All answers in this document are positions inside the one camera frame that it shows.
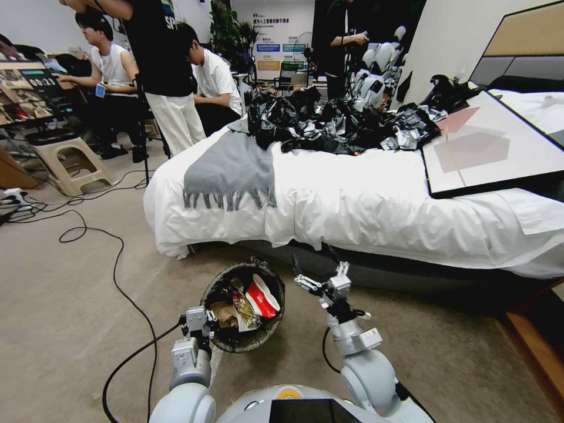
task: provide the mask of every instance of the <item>floor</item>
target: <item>floor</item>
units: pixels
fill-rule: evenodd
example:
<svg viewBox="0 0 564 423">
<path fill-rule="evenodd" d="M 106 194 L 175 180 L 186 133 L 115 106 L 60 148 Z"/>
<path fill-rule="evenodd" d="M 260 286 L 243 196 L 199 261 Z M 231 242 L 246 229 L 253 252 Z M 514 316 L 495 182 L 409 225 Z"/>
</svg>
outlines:
<svg viewBox="0 0 564 423">
<path fill-rule="evenodd" d="M 155 169 L 164 161 L 162 150 L 152 142 L 149 152 Z M 142 169 L 130 156 L 107 164 L 115 175 Z M 120 187 L 134 186 L 142 176 L 130 174 Z M 50 188 L 34 195 L 61 200 Z M 211 246 L 181 261 L 161 256 L 143 215 L 142 196 L 143 190 L 120 190 L 72 208 L 89 226 L 123 237 L 118 282 L 161 333 L 198 303 L 217 273 L 250 253 Z M 101 395 L 107 376 L 150 339 L 145 321 L 112 284 L 119 242 L 94 231 L 71 244 L 58 242 L 65 230 L 79 223 L 67 214 L 0 228 L 4 422 L 106 421 Z M 348 396 L 321 355 L 324 312 L 314 297 L 293 284 L 286 265 L 272 264 L 286 283 L 285 316 L 260 349 L 221 356 L 211 386 L 219 412 L 244 392 L 271 384 L 293 382 Z M 432 298 L 366 288 L 353 289 L 351 303 L 372 312 L 370 324 L 384 338 L 382 351 L 437 422 L 558 421 L 492 317 Z M 153 406 L 167 393 L 170 347 L 181 337 L 178 331 L 159 343 Z M 110 408 L 122 422 L 140 422 L 146 416 L 151 351 L 125 366 L 110 388 Z M 328 353 L 338 364 L 332 346 Z"/>
</svg>

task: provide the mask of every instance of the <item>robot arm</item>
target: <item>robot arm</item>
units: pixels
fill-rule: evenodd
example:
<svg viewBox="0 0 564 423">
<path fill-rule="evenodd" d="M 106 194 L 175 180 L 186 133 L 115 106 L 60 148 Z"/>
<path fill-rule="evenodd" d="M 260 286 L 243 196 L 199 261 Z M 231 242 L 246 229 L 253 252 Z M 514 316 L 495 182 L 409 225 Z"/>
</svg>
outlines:
<svg viewBox="0 0 564 423">
<path fill-rule="evenodd" d="M 170 392 L 156 405 L 149 423 L 211 423 L 216 402 L 209 394 L 212 367 L 210 339 L 219 323 L 212 311 L 192 307 L 182 327 L 184 339 L 171 351 L 174 371 Z"/>
<path fill-rule="evenodd" d="M 341 377 L 354 403 L 391 422 L 432 423 L 434 420 L 419 407 L 395 377 L 392 364 L 377 350 L 382 337 L 376 328 L 364 330 L 359 319 L 369 320 L 369 313 L 354 310 L 347 302 L 351 280 L 349 263 L 341 261 L 330 247 L 337 269 L 327 281 L 316 282 L 303 276 L 294 256 L 295 282 L 321 297 L 319 302 L 328 313 L 327 323 L 337 351 L 343 357 Z"/>
<path fill-rule="evenodd" d="M 315 388 L 281 385 L 246 393 L 227 409 L 218 422 L 267 422 L 273 404 L 285 398 L 334 401 L 331 407 L 344 408 L 362 422 L 434 422 L 396 379 L 394 367 L 385 355 L 377 350 L 382 343 L 378 330 L 364 330 L 360 326 L 359 319 L 369 320 L 371 316 L 350 307 L 347 302 L 351 288 L 351 280 L 347 276 L 349 264 L 339 260 L 331 251 L 337 265 L 333 276 L 323 281 L 308 278 L 294 257 L 294 280 L 319 297 L 322 308 L 328 313 L 327 322 L 335 347 L 343 357 L 340 374 L 355 405 Z M 171 352 L 174 373 L 170 392 L 153 410 L 150 423 L 215 421 L 216 402 L 208 389 L 211 375 L 209 340 L 218 327 L 213 313 L 202 306 L 186 312 L 185 338 L 176 341 Z"/>
</svg>

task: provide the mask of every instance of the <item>trash can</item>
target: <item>trash can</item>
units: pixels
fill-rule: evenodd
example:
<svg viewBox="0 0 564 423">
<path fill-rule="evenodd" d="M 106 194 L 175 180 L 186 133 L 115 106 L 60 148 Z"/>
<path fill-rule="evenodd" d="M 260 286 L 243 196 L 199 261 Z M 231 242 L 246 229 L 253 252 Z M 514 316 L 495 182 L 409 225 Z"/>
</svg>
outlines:
<svg viewBox="0 0 564 423">
<path fill-rule="evenodd" d="M 257 284 L 253 281 L 260 285 L 260 291 L 257 290 Z M 259 348 L 259 346 L 268 341 L 284 315 L 284 283 L 266 261 L 257 257 L 250 257 L 217 275 L 202 297 L 201 305 L 207 310 L 217 309 L 218 304 L 234 305 L 234 302 L 237 302 L 236 297 L 249 298 L 249 304 L 252 303 L 256 310 L 257 305 L 250 296 L 253 290 L 258 292 L 258 299 L 260 301 L 263 300 L 263 297 L 270 297 L 270 303 L 274 304 L 274 307 L 278 307 L 279 310 L 272 312 L 272 314 L 276 313 L 273 317 L 260 317 L 260 323 L 257 323 L 257 328 L 253 330 L 246 329 L 246 331 L 240 331 L 239 327 L 235 326 L 236 323 L 231 327 L 222 327 L 217 330 L 211 341 L 223 351 L 228 353 L 247 353 Z M 235 314 L 241 322 L 241 314 L 237 312 Z"/>
</svg>

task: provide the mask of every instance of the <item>white pants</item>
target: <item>white pants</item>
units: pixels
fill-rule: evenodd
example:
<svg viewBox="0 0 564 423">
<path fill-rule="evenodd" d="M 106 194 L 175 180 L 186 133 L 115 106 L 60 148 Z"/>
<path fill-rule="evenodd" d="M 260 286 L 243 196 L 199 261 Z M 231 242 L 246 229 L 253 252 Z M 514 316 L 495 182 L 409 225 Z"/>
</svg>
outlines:
<svg viewBox="0 0 564 423">
<path fill-rule="evenodd" d="M 147 93 L 147 101 L 173 156 L 206 137 L 194 105 L 194 94 L 166 97 Z"/>
</svg>

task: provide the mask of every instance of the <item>hair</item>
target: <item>hair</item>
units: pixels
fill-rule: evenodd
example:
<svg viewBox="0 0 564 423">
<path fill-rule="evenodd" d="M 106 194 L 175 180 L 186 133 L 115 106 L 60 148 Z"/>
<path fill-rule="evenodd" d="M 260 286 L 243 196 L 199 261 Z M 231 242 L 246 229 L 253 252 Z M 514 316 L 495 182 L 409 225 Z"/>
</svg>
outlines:
<svg viewBox="0 0 564 423">
<path fill-rule="evenodd" d="M 183 47 L 184 54 L 187 55 L 192 48 L 192 41 L 196 40 L 198 44 L 200 43 L 198 34 L 194 31 L 194 28 L 184 22 L 177 23 L 176 28 L 178 40 L 180 41 L 179 44 Z"/>
<path fill-rule="evenodd" d="M 0 34 L 0 41 L 3 42 L 8 47 L 14 47 L 12 42 L 8 38 L 4 37 L 2 34 Z"/>
<path fill-rule="evenodd" d="M 93 8 L 86 9 L 84 13 L 77 13 L 75 20 L 82 29 L 92 28 L 94 31 L 101 31 L 106 38 L 113 41 L 113 29 L 103 13 Z"/>
</svg>

